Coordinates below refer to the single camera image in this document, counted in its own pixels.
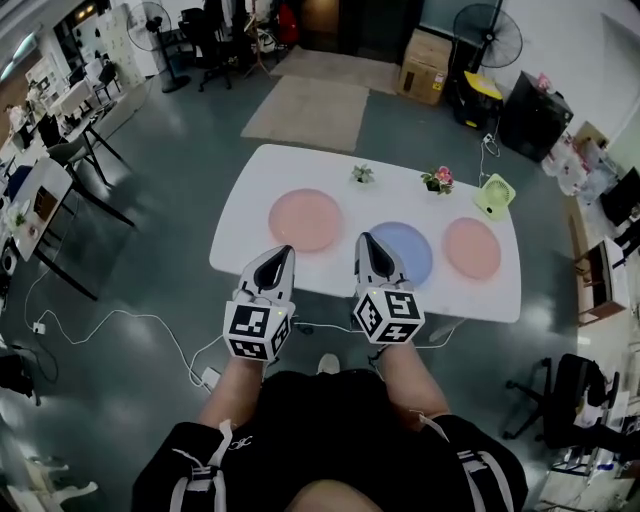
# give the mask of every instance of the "shoe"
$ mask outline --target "shoe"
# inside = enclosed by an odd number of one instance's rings
[[[340,361],[335,354],[325,354],[320,359],[318,364],[318,375],[321,373],[328,373],[329,375],[335,375],[340,372]]]

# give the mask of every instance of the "person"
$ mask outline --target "person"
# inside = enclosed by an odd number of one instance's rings
[[[380,376],[280,372],[232,357],[198,423],[176,425],[133,486],[132,511],[522,509],[522,466],[450,411],[411,342]]]
[[[21,106],[14,106],[11,103],[8,103],[7,106],[4,107],[4,111],[9,113],[9,135],[11,136],[14,133],[20,134],[22,147],[23,149],[27,149],[33,140],[33,136],[27,129],[27,113]]]
[[[57,144],[68,142],[67,139],[60,135],[58,120],[47,112],[47,108],[42,101],[42,92],[33,80],[29,83],[27,101],[31,105],[36,127],[44,147],[51,148]]]

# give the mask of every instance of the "plate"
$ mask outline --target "plate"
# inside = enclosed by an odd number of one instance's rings
[[[433,254],[427,239],[416,228],[403,222],[384,222],[369,230],[400,256],[407,278],[414,286],[424,283],[433,268]]]
[[[454,220],[444,234],[449,263],[466,277],[486,281],[500,268],[500,242],[489,227],[476,219]]]
[[[269,212],[269,229],[275,239],[300,252],[329,247],[340,235],[342,223],[342,212],[333,198],[310,188],[287,192]]]

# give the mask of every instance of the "concrete floor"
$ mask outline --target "concrete floor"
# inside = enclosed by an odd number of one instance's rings
[[[96,193],[130,216],[137,229],[81,203],[57,261],[100,300],[87,300],[50,274],[31,295],[29,322],[50,308],[68,335],[80,340],[113,309],[152,313],[171,327],[189,359],[217,337],[237,277],[214,271],[209,250],[237,176],[263,143],[240,138],[240,131],[275,83],[256,74],[246,81],[236,78],[231,91],[214,81],[204,93],[192,83],[164,95],[152,82],[144,107],[109,139],[129,168],[104,148],[97,151],[107,179],[116,185],[107,190],[91,168],[82,169]],[[419,171],[447,165],[456,180],[475,184],[479,142],[479,134],[456,124],[446,107],[372,92],[355,155]],[[532,408],[505,390],[504,382],[531,382],[539,359],[557,362],[563,353],[575,352],[577,298],[568,226],[554,180],[506,148],[499,159],[485,159],[485,172],[500,173],[518,194],[511,215],[522,270],[520,320],[468,321],[445,348],[425,350],[423,356],[452,410],[499,437],[507,423],[517,426]],[[69,220],[59,214],[57,231],[64,232]],[[23,318],[24,301],[43,271],[36,260],[19,265],[0,332],[33,349],[40,350],[38,341],[46,345],[58,360],[59,376],[50,384],[34,370],[43,395],[39,408],[11,392],[0,396],[2,463],[9,471],[16,450],[61,457],[78,483],[94,480],[100,486],[98,493],[65,508],[121,512],[128,509],[139,471],[176,422],[197,417],[207,394],[189,384],[175,345],[154,320],[115,316],[88,343],[72,346],[47,317],[46,336],[35,340]],[[347,325],[344,301],[300,291],[294,301],[303,320]],[[312,336],[295,331],[270,372],[312,372],[328,351],[338,354],[343,367],[354,368],[366,367],[365,356],[375,349],[364,337],[334,330],[317,329]],[[228,357],[220,342],[202,355],[196,370],[207,365],[220,370]],[[50,359],[44,353],[41,359],[51,376]],[[508,443],[524,464],[531,499],[539,493],[550,456],[533,442],[536,433],[532,429]],[[19,473],[10,476],[20,479]]]

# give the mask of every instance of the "floor mat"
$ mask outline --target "floor mat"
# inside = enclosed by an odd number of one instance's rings
[[[337,53],[314,52],[296,46],[271,74],[317,78],[395,94],[399,69],[389,62]]]
[[[354,151],[369,90],[285,76],[255,111],[243,137]]]

